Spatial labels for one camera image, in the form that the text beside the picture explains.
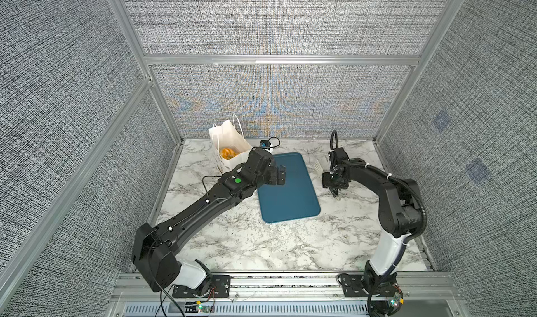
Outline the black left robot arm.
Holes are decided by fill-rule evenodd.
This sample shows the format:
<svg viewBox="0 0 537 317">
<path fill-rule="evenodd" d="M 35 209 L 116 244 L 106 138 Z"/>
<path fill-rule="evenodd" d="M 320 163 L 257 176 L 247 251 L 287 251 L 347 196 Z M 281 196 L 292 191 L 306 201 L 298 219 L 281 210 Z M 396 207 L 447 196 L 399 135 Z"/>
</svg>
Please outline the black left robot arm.
<svg viewBox="0 0 537 317">
<path fill-rule="evenodd" d="M 213 275 L 201 261 L 177 258 L 181 249 L 213 219 L 249 198 L 263 185 L 283 186 L 287 169 L 266 149 L 250 151 L 245 163 L 219 177 L 197 202 L 171 219 L 135 234 L 132 263 L 155 293 L 169 286 L 184 286 L 203 295 Z"/>
</svg>

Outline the white paper bag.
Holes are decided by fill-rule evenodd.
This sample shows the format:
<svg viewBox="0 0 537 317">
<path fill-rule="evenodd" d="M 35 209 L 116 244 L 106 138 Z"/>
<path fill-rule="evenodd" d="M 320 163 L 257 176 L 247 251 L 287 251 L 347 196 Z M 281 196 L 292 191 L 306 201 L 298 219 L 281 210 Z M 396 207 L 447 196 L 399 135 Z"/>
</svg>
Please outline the white paper bag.
<svg viewBox="0 0 537 317">
<path fill-rule="evenodd" d="M 244 138 L 244 132 L 236 114 L 232 114 L 232 119 L 224 121 L 221 125 L 213 124 L 208 129 L 208 134 L 213 145 L 215 161 L 220 173 L 231 171 L 237 165 L 245 163 L 253 146 Z M 220 150 L 232 148 L 240 154 L 232 160 L 224 160 L 220 157 Z"/>
</svg>

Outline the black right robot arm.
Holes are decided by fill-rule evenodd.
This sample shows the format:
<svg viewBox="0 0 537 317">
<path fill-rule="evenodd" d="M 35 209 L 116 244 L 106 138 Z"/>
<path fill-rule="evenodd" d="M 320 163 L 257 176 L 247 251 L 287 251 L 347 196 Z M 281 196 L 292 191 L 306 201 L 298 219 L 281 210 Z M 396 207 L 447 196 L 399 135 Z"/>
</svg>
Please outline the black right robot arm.
<svg viewBox="0 0 537 317">
<path fill-rule="evenodd" d="M 418 185 L 399 179 L 365 160 L 351 159 L 344 148 L 329 152 L 330 169 L 322 173 L 322 187 L 334 198 L 355 181 L 378 197 L 378 220 L 383 229 L 373 257 L 366 262 L 362 277 L 365 293 L 377 296 L 384 288 L 397 285 L 397 266 L 408 243 L 421 236 L 427 226 L 427 213 Z"/>
</svg>

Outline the round golden bun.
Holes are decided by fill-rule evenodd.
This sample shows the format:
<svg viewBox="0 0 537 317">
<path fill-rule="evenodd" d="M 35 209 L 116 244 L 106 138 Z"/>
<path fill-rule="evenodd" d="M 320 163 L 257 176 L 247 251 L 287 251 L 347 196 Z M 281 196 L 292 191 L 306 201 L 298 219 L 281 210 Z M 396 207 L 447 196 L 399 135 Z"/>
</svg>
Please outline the round golden bun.
<svg viewBox="0 0 537 317">
<path fill-rule="evenodd" d="M 220 150 L 220 157 L 224 160 L 232 160 L 233 158 L 237 157 L 240 154 L 240 152 L 237 152 L 236 150 L 232 148 L 223 148 Z"/>
</svg>

